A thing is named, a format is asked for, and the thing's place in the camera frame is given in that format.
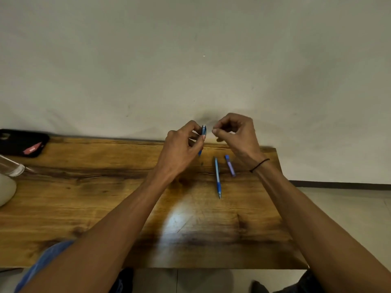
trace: baseboard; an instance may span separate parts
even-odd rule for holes
[[[344,182],[316,182],[291,180],[296,187],[361,189],[361,190],[391,190],[391,184],[344,183]]]

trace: pen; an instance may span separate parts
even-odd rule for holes
[[[228,167],[230,168],[232,177],[235,177],[236,174],[235,174],[235,171],[233,170],[232,163],[231,163],[231,161],[230,161],[230,156],[229,156],[229,155],[226,155],[226,156],[225,156],[225,159],[226,159],[226,161],[227,161]]]
[[[206,135],[206,125],[202,126],[201,136]],[[201,156],[202,149],[198,152],[198,156]]]
[[[219,198],[221,199],[221,184],[220,184],[219,164],[217,163],[217,157],[215,157],[215,167],[216,167],[216,179],[217,179],[217,192],[219,193]]]

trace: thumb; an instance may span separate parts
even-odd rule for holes
[[[191,150],[198,153],[204,146],[204,139],[205,135],[199,136],[193,147],[191,147]]]
[[[225,130],[222,130],[220,128],[214,128],[212,129],[213,135],[218,137],[219,139],[222,139],[224,141],[228,141],[228,139],[231,137],[231,134],[226,132]]]

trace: tile floor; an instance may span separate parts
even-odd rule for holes
[[[391,270],[391,191],[302,188],[331,218]],[[246,293],[252,280],[269,291],[295,283],[300,270],[141,269],[134,293]],[[0,273],[0,293],[11,293],[23,273]]]

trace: smartphone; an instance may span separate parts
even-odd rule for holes
[[[0,154],[23,157],[37,157],[50,137],[45,133],[22,130],[0,130]]]

